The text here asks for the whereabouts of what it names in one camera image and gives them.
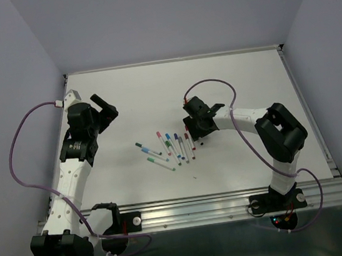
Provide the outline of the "dark red cap marker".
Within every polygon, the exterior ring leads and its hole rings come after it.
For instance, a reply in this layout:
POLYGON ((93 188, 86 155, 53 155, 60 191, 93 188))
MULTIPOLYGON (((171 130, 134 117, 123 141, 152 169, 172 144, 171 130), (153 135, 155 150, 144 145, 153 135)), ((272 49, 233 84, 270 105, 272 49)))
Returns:
POLYGON ((194 150, 193 150, 193 146, 191 144, 191 141, 189 139, 189 136, 187 133, 184 133, 184 137, 185 137, 185 140, 187 142, 187 146, 189 148, 189 151, 190 151, 190 154, 191 154, 191 158, 192 160, 195 160, 196 159, 196 155, 194 155, 194 150))

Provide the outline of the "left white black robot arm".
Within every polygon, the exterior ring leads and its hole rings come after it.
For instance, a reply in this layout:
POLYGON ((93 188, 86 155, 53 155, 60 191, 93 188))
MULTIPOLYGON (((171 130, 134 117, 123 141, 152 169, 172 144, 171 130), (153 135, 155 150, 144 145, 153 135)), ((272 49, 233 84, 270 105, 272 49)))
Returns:
POLYGON ((59 180, 56 188, 17 183, 28 188, 45 190, 53 195, 51 209, 39 235, 31 239, 34 256, 94 256, 99 242, 108 256, 128 256, 126 249, 133 235, 130 221, 119 212, 116 203, 100 203, 92 207, 88 217, 81 205, 89 174, 98 150, 97 139, 119 112, 116 107, 93 94, 91 104, 68 94, 53 106, 68 116, 68 130, 59 157, 59 180))

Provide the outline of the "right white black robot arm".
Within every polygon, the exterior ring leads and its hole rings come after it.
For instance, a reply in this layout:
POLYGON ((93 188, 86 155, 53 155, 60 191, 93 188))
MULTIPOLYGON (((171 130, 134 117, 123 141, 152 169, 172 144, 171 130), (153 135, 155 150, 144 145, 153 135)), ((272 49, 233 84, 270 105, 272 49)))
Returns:
POLYGON ((248 209, 255 217, 307 206, 303 192, 296 185, 297 161, 308 132, 281 103, 269 108, 232 108, 217 103, 208 106, 197 96, 185 101, 188 113, 183 123, 193 140, 199 140, 219 130, 235 130, 258 135, 272 158, 271 182, 266 193, 249 198, 248 209))

